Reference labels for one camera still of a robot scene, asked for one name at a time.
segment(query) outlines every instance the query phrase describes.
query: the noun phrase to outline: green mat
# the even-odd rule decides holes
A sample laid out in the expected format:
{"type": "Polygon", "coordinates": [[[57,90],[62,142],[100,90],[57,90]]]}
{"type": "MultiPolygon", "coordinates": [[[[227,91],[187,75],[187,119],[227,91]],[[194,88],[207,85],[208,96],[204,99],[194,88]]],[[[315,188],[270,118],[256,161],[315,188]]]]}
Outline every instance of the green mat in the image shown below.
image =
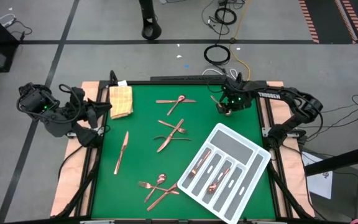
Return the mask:
{"type": "MultiPolygon", "coordinates": [[[[166,196],[154,209],[147,211],[161,191],[155,191],[147,203],[144,199],[150,192],[138,186],[138,181],[155,185],[161,173],[167,180],[163,188],[172,186],[194,158],[205,139],[217,123],[225,124],[258,145],[262,137],[255,102],[252,107],[227,117],[219,114],[210,98],[211,92],[204,85],[134,85],[134,112],[115,120],[108,119],[111,130],[104,138],[98,183],[96,186],[92,218],[150,218],[150,219],[217,219],[215,215],[180,191],[180,195],[166,196]],[[186,95],[197,103],[179,104],[170,116],[173,104],[157,104],[155,100],[175,100],[186,95]],[[161,119],[176,125],[180,119],[186,134],[176,132],[176,138],[192,141],[172,140],[160,153],[158,147],[163,139],[153,140],[159,135],[168,136],[172,128],[160,124],[161,119]],[[126,131],[129,131],[128,147],[122,158],[118,175],[114,175],[119,151],[126,131]]],[[[257,184],[243,217],[248,219],[275,218],[267,171],[257,184]]]]}

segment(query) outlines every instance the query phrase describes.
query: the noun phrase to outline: cutlery tray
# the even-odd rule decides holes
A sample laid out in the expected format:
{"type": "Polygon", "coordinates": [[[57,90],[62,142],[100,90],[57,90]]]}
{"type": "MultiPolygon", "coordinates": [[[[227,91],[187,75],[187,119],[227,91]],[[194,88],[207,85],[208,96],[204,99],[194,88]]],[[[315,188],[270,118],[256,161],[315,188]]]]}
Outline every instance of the cutlery tray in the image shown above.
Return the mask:
{"type": "Polygon", "coordinates": [[[268,151],[219,123],[180,177],[178,187],[221,220],[234,224],[240,219],[269,160],[268,151]],[[190,177],[208,152],[196,175],[190,177]],[[209,185],[228,168],[216,190],[209,193],[209,185]]]}

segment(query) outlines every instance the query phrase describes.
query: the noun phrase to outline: gray floor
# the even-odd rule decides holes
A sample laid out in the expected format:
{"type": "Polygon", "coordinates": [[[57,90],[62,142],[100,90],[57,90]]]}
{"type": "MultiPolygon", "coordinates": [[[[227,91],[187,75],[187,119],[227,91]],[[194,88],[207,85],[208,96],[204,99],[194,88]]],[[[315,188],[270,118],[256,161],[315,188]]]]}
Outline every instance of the gray floor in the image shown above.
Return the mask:
{"type": "MultiPolygon", "coordinates": [[[[158,23],[163,28],[160,39],[216,39],[218,37],[201,21],[201,10],[209,1],[188,0],[161,5],[155,2],[158,23]]],[[[73,0],[53,3],[42,0],[0,0],[0,17],[14,13],[18,20],[33,28],[26,40],[59,40],[62,36],[73,0]]],[[[205,18],[214,11],[211,6],[205,18]]],[[[80,0],[68,40],[141,40],[140,8],[137,1],[80,0]]],[[[229,39],[234,33],[223,36],[229,39]]],[[[11,27],[9,30],[22,30],[11,27]]],[[[238,39],[310,40],[298,0],[253,0],[238,39]]],[[[210,64],[203,58],[206,44],[123,44],[65,45],[51,89],[62,101],[68,95],[57,86],[66,83],[80,86],[83,81],[107,80],[114,70],[123,80],[148,80],[151,76],[199,75],[210,64]]],[[[324,110],[352,103],[358,94],[358,45],[273,45],[242,44],[234,49],[252,70],[252,80],[283,80],[311,93],[324,105],[324,110]]],[[[9,73],[0,74],[0,208],[12,179],[30,118],[16,110],[18,87],[27,82],[45,83],[57,45],[22,45],[9,73]]],[[[211,57],[221,58],[219,51],[211,57]]],[[[226,68],[245,73],[244,67],[230,62],[226,68]]],[[[330,125],[356,107],[324,114],[330,125]]],[[[357,118],[358,112],[343,121],[357,118]]],[[[319,124],[317,119],[312,126],[319,124]]],[[[315,131],[311,128],[308,134],[315,131]]],[[[13,196],[6,221],[14,222],[47,218],[55,195],[57,171],[63,160],[67,140],[53,138],[40,124],[35,132],[29,155],[13,196]]],[[[307,146],[332,155],[358,148],[358,122],[343,128],[332,128],[307,146]]],[[[332,220],[341,215],[319,206],[332,220]]]]}

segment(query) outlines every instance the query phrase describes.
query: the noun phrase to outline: yellow napkin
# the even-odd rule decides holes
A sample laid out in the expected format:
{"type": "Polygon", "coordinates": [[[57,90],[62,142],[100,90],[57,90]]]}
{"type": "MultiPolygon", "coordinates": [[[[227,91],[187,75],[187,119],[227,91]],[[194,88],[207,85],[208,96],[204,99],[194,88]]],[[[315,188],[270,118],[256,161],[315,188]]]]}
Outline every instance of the yellow napkin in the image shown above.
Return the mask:
{"type": "Polygon", "coordinates": [[[111,119],[121,118],[131,114],[132,108],[132,87],[112,86],[110,87],[110,109],[111,119]]]}

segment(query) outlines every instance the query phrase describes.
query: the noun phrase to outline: yellow cable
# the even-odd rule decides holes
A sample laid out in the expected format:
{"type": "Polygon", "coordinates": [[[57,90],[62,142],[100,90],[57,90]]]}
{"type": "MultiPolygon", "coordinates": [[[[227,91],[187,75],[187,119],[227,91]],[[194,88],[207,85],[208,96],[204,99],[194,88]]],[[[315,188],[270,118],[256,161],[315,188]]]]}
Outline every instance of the yellow cable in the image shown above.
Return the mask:
{"type": "MultiPolygon", "coordinates": [[[[245,6],[244,6],[244,10],[242,11],[242,14],[241,14],[241,17],[240,17],[240,21],[239,21],[239,23],[238,23],[238,25],[237,25],[237,28],[236,28],[236,33],[234,34],[234,37],[233,37],[234,39],[236,39],[236,37],[237,37],[237,34],[238,34],[239,30],[240,30],[240,26],[241,26],[242,20],[243,20],[245,14],[246,14],[246,11],[247,11],[247,9],[248,9],[248,7],[249,7],[250,2],[251,2],[251,0],[246,0],[246,4],[245,4],[245,6]]],[[[243,62],[242,60],[240,60],[240,59],[237,58],[237,56],[236,56],[236,55],[233,53],[233,51],[231,50],[231,45],[232,45],[232,44],[229,45],[230,53],[234,56],[234,58],[235,58],[238,62],[240,62],[241,64],[243,64],[243,66],[245,66],[245,68],[248,70],[248,78],[247,78],[247,81],[250,80],[250,79],[251,79],[251,69],[249,68],[249,66],[248,66],[245,62],[243,62]]]]}

